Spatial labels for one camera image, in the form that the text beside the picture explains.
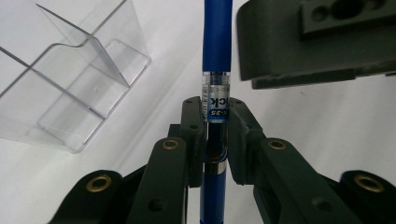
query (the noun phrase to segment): white background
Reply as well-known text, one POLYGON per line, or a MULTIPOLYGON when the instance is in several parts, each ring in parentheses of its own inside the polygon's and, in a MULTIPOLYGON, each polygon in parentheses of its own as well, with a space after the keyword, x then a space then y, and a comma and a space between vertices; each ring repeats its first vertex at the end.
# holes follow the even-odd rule
MULTIPOLYGON (((234 1, 233 11, 244 2, 234 1)), ((201 94, 204 1, 134 5, 151 67, 79 154, 0 139, 0 223, 46 223, 84 175, 103 169, 127 175, 141 167, 169 124, 179 123, 182 101, 201 94)), ((254 91, 240 81, 233 33, 231 96, 249 106, 267 136, 288 140, 319 173, 335 180, 344 171, 365 170, 396 184, 395 84, 395 77, 377 76, 254 91)), ((199 190, 192 189, 189 223, 198 222, 199 190)), ((261 223, 252 187, 236 186, 231 175, 225 223, 261 223)))

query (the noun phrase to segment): blue pen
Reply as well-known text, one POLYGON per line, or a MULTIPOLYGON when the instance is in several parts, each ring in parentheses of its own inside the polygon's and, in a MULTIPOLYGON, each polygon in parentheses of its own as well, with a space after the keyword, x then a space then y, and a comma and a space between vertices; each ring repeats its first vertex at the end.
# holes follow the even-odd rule
POLYGON ((205 0, 202 109, 206 125, 201 224, 224 222, 232 0, 205 0))

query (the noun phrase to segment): transparent plastic container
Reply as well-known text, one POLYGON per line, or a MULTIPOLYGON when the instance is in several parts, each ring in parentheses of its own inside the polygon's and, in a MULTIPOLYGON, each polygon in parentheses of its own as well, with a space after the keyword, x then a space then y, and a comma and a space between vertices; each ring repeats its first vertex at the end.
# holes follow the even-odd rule
POLYGON ((80 152, 149 66, 133 3, 20 4, 0 20, 0 137, 80 152))

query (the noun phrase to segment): brass insert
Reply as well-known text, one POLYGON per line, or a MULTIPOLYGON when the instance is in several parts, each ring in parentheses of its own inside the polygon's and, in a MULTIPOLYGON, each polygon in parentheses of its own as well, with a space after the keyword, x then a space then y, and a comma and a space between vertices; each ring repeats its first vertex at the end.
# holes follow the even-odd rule
POLYGON ((268 146, 273 148, 273 149, 278 149, 278 150, 286 148, 286 144, 283 143, 282 141, 279 141, 279 140, 269 141, 268 142, 268 146))
POLYGON ((378 180, 368 175, 356 175, 354 180, 361 188, 371 192, 379 193, 384 191, 384 186, 378 180))
POLYGON ((87 184, 87 191, 95 193, 107 189, 111 185, 111 177, 108 175, 99 175, 90 180, 87 184))
POLYGON ((163 142, 163 148, 172 150, 178 147, 178 141, 176 140, 166 140, 163 142))

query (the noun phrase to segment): clear acrylic holder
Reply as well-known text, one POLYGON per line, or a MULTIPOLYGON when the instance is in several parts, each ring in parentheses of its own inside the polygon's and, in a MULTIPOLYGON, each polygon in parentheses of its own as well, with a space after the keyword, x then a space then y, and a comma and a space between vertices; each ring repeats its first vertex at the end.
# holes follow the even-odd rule
POLYGON ((80 152, 150 58, 131 1, 95 2, 79 26, 40 4, 63 39, 31 64, 0 48, 2 64, 25 67, 0 86, 0 137, 80 152))

